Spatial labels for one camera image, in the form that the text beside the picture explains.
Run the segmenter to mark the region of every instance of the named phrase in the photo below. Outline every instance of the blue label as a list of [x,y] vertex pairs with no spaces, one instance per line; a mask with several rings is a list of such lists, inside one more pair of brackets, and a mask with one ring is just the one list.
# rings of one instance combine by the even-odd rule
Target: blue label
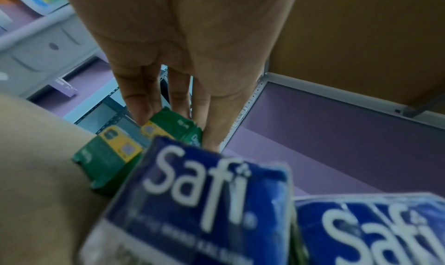
[[433,195],[295,201],[309,264],[445,264],[445,204]]
[[288,180],[284,169],[157,137],[105,217],[184,264],[284,265]]

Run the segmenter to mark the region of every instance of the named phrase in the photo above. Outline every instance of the blue plastic packaging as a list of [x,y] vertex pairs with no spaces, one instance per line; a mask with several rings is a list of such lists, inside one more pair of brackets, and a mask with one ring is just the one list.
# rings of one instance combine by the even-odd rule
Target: blue plastic packaging
[[292,250],[300,252],[300,264],[445,264],[445,202],[438,196],[331,196],[294,204]]
[[287,264],[289,176],[284,167],[157,137],[90,233],[80,263]]

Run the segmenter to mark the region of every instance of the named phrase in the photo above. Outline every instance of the skin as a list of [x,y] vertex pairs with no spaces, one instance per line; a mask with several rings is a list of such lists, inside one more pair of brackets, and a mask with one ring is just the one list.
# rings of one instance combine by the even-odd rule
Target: skin
[[255,88],[294,0],[69,0],[105,52],[134,119],[161,110],[168,66],[173,111],[203,129],[219,151]]

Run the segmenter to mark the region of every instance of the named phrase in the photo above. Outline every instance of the finger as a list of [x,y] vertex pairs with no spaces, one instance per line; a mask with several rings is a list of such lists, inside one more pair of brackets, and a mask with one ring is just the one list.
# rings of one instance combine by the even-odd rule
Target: finger
[[148,100],[152,105],[153,114],[162,110],[161,87],[159,85],[160,71],[161,65],[156,63],[142,67],[142,78],[148,94]]
[[219,145],[226,138],[240,111],[249,100],[256,81],[239,93],[210,99],[209,116],[203,132],[204,149],[219,152]]
[[112,61],[110,61],[110,67],[127,109],[136,123],[144,125],[153,116],[153,108],[147,93],[149,86],[142,76],[142,68],[140,66],[123,66]]
[[190,118],[190,75],[168,68],[168,97],[172,111]]
[[191,92],[191,119],[204,130],[209,114],[210,95],[196,77],[193,77]]

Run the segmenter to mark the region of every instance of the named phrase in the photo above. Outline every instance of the blue and white packaging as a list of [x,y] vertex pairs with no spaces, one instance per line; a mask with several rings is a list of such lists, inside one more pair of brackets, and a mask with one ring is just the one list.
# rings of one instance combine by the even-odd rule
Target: blue and white packaging
[[79,252],[82,265],[284,265],[290,173],[164,137]]
[[445,201],[438,196],[326,196],[294,205],[291,251],[299,264],[445,264]]

